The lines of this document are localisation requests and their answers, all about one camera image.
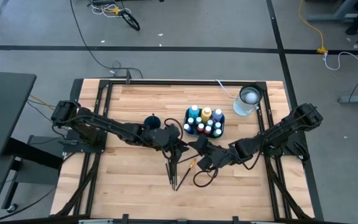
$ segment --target wooden table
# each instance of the wooden table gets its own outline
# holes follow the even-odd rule
[[[98,79],[83,80],[78,101],[90,110],[93,110],[98,83]],[[267,82],[267,86],[273,120],[277,123],[289,113],[285,89],[282,82]],[[226,88],[236,96],[241,86]],[[114,85],[108,117],[120,122],[143,123],[146,117],[155,113],[162,121],[175,118],[182,123],[185,111],[191,105],[209,106],[213,110],[220,108],[226,117],[224,135],[212,142],[226,147],[230,142],[255,136],[259,131],[256,113],[245,117],[236,115],[233,102],[234,99],[229,98],[219,85]],[[265,128],[268,128],[266,114],[264,122]],[[196,138],[184,135],[183,140],[189,142]],[[182,158],[195,154],[196,151],[190,149]],[[77,153],[64,163],[52,214],[59,211],[76,190],[83,157],[83,154]],[[178,165],[178,180],[190,162]],[[302,163],[295,156],[283,156],[282,164],[288,191],[313,217]],[[252,170],[243,166],[223,167],[218,177],[205,188],[197,188],[193,184],[193,175],[199,170],[195,166],[180,190],[174,192],[168,182],[161,152],[127,145],[109,134],[106,151],[100,160],[91,217],[121,218],[122,214],[128,213],[131,219],[232,220],[233,216],[238,216],[240,220],[273,220],[263,157]],[[201,175],[198,182],[208,179],[207,175]],[[277,188],[276,192],[280,214],[284,217],[282,198]],[[81,205],[82,212],[85,210],[86,195]]]

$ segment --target concrete floor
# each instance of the concrete floor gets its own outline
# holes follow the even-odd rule
[[[139,21],[140,32],[129,28],[122,19],[92,14],[87,3],[73,0],[88,45],[277,48],[265,1],[125,2]],[[299,0],[273,0],[283,46],[317,49],[319,35],[298,18],[299,3]],[[303,14],[333,12],[338,3],[310,0],[304,4]],[[328,49],[351,50],[358,40],[358,35],[344,34],[347,24],[314,25],[323,31]],[[83,43],[69,0],[9,0],[0,16],[0,45],[83,46]],[[139,68],[145,78],[284,81],[278,54],[148,51],[94,54],[105,65],[118,60],[123,67]],[[324,116],[321,127],[306,134],[324,219],[358,223],[358,105],[337,103],[357,83],[358,62],[343,56],[341,69],[331,71],[324,66],[321,55],[286,56],[298,103],[313,103]],[[337,66],[336,55],[328,60],[332,67]],[[65,50],[0,50],[0,72],[36,74],[32,94],[51,104],[68,99],[75,78],[111,76],[89,52]],[[47,116],[51,114],[48,108],[39,108]],[[30,134],[55,136],[49,122],[26,106],[13,136],[26,141]],[[53,187],[20,184],[14,202],[22,208]],[[11,219],[46,217],[52,199],[51,194]],[[5,214],[0,209],[0,216]]]

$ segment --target white bottle cap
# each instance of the white bottle cap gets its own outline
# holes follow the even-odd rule
[[[204,108],[205,113],[211,112],[211,108]]]

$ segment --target caster wheel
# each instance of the caster wheel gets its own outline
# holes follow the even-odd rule
[[[17,205],[15,203],[11,203],[11,206],[9,206],[9,208],[7,208],[6,211],[8,213],[12,213],[12,212],[16,211],[16,209],[17,209]]]

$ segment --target metal cup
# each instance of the metal cup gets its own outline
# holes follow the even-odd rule
[[[250,115],[261,99],[262,89],[256,84],[246,84],[241,88],[233,109],[240,116]]]

